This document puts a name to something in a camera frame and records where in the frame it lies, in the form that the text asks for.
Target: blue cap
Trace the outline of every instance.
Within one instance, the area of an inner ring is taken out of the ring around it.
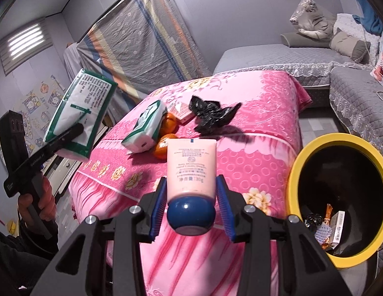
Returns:
[[[167,221],[176,233],[198,236],[208,232],[215,222],[215,206],[211,199],[187,196],[168,203]]]

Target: pink blanket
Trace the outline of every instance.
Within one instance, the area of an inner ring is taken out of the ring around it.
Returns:
[[[150,94],[97,145],[90,161],[80,166],[69,190],[78,221],[93,214],[114,217],[156,189],[167,164],[150,152],[128,155],[121,145],[146,107],[157,99],[188,103],[192,94],[223,106],[242,102],[229,126],[218,135],[217,174],[231,190],[267,215],[285,217],[285,188],[290,168],[301,149],[298,114],[311,99],[300,84],[282,71],[248,71],[166,86]],[[194,119],[181,126],[180,138],[196,138]],[[141,244],[148,296],[235,295],[243,244],[224,235],[218,206],[214,228],[205,235],[176,234],[163,218],[156,241]],[[112,263],[113,245],[108,246]],[[278,265],[271,244],[271,294],[277,294]]]

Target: window blind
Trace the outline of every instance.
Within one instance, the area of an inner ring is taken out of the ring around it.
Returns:
[[[0,41],[0,57],[5,75],[52,45],[44,18],[17,29]]]

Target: person's hand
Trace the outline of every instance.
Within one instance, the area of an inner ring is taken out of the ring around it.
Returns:
[[[42,220],[50,221],[56,217],[56,203],[52,195],[52,186],[49,180],[44,176],[42,180],[44,194],[38,202],[38,207],[41,209],[39,217]],[[34,221],[27,207],[32,204],[32,196],[30,194],[20,195],[17,200],[20,216],[26,223],[27,227],[34,227]]]

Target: white box with barcode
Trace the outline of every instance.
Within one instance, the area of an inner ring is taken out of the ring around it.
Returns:
[[[339,211],[333,217],[331,217],[330,227],[331,227],[331,235],[328,239],[329,249],[334,249],[340,243],[342,228],[344,226],[344,218],[345,212]]]

